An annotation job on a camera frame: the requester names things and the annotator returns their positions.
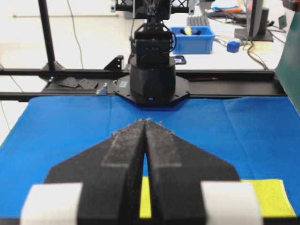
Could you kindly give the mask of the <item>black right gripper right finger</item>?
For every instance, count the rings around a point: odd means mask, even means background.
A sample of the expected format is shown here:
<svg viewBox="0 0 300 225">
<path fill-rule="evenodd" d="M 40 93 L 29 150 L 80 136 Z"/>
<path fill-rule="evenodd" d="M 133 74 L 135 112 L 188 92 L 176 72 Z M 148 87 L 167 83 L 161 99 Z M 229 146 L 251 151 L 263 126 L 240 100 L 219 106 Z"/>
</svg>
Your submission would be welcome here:
<svg viewBox="0 0 300 225">
<path fill-rule="evenodd" d="M 235 167 L 146 120 L 152 220 L 157 225 L 261 225 L 251 184 Z"/>
</svg>

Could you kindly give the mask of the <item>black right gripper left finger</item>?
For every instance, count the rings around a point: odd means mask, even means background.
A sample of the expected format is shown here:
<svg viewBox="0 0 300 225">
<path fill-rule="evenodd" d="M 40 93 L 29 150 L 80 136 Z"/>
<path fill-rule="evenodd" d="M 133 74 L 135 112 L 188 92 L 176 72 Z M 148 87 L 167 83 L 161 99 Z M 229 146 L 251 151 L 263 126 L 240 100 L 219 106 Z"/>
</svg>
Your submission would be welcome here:
<svg viewBox="0 0 300 225">
<path fill-rule="evenodd" d="M 119 225 L 137 216 L 145 121 L 53 166 L 33 185 L 22 225 Z"/>
</svg>

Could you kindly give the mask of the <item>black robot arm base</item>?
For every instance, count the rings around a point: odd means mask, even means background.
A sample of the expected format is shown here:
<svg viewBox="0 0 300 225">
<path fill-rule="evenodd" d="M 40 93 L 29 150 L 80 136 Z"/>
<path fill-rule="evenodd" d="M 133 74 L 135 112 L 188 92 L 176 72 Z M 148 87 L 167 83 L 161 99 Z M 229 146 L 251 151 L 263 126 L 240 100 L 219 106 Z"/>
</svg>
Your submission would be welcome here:
<svg viewBox="0 0 300 225">
<path fill-rule="evenodd" d="M 144 19 L 130 38 L 129 75 L 117 80 L 115 93 L 140 106 L 167 106 L 189 96 L 188 80 L 176 75 L 170 53 L 177 45 L 164 24 L 175 13 L 194 13 L 195 2 L 183 0 L 116 0 L 113 11 L 128 11 Z"/>
</svg>

